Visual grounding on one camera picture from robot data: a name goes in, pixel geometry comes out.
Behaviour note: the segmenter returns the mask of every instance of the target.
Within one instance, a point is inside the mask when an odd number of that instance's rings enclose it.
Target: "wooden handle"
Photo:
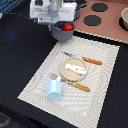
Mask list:
[[[90,62],[90,63],[93,63],[93,64],[97,64],[97,65],[101,65],[102,64],[102,62],[100,62],[100,61],[92,60],[92,59],[89,59],[89,58],[82,57],[82,59],[84,61],[87,61],[87,62]]]
[[[89,91],[90,91],[90,89],[89,89],[88,87],[83,86],[83,85],[80,85],[80,84],[75,83],[75,82],[72,82],[72,81],[68,81],[68,84],[69,84],[69,85],[72,85],[72,86],[74,86],[74,87],[76,87],[76,88],[79,88],[79,89],[81,89],[81,90],[84,90],[84,91],[86,91],[86,92],[89,92]]]

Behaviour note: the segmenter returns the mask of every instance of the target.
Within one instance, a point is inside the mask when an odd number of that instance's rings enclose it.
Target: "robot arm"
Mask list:
[[[30,18],[39,24],[54,25],[58,21],[73,21],[76,2],[64,3],[63,0],[31,0]]]

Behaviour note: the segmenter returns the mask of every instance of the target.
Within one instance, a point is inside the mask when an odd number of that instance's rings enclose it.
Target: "striped placemat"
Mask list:
[[[18,98],[76,127],[96,128],[118,50],[119,46],[76,36],[67,42],[57,42]],[[49,101],[47,98],[47,83],[51,80],[49,73],[60,75],[59,66],[68,58],[61,51],[99,60],[103,64],[86,62],[88,75],[77,83],[89,87],[90,92],[61,83],[62,100]]]

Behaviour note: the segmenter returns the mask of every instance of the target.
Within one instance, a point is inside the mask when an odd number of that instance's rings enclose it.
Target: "black table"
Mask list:
[[[29,17],[29,4],[30,0],[25,0],[11,12]],[[78,32],[74,36],[120,46],[97,128],[128,128],[128,45]],[[0,20],[0,111],[4,106],[51,128],[76,128],[17,98],[56,43],[47,26],[20,16],[3,16]]]

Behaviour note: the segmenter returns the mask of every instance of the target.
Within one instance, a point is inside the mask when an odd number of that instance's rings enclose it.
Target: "plate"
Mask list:
[[[72,72],[71,70],[66,69],[65,68],[66,64],[81,66],[82,68],[86,70],[86,72],[88,72],[88,68],[87,68],[85,61],[79,58],[70,57],[66,59],[64,62],[62,62],[60,65],[60,73],[66,80],[80,81],[84,79],[84,77],[87,75],[87,73],[85,75],[76,74]]]

